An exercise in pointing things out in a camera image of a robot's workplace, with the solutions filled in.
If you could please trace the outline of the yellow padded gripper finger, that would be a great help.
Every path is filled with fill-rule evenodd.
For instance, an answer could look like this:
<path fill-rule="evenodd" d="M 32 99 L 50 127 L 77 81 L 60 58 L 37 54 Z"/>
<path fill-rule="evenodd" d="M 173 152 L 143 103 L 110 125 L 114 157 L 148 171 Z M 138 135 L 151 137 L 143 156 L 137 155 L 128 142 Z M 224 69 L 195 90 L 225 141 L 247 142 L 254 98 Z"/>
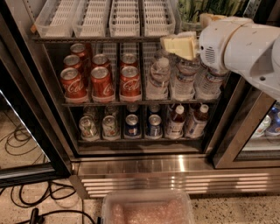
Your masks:
<path fill-rule="evenodd" d="M 209 26 L 212 22 L 221 20 L 226 18 L 226 16 L 223 15 L 214 15 L 214 14 L 209 14 L 209 13 L 202 13 L 199 15 L 199 21 L 201 24 L 202 28 L 206 28 Z"/>
<path fill-rule="evenodd" d="M 199 53 L 199 43 L 195 31 L 185 31 L 160 39 L 162 48 L 185 60 L 193 60 Z"/>

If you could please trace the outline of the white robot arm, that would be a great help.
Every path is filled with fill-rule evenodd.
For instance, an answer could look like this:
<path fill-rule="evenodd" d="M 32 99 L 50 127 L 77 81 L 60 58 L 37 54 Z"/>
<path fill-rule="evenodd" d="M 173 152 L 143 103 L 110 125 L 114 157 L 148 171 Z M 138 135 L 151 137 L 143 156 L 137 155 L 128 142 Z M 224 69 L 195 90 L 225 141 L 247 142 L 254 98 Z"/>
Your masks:
<path fill-rule="evenodd" d="M 280 28 L 256 24 L 246 17 L 203 13 L 201 33 L 185 31 L 163 36 L 168 53 L 202 62 L 218 71 L 242 76 L 253 87 L 280 100 Z"/>

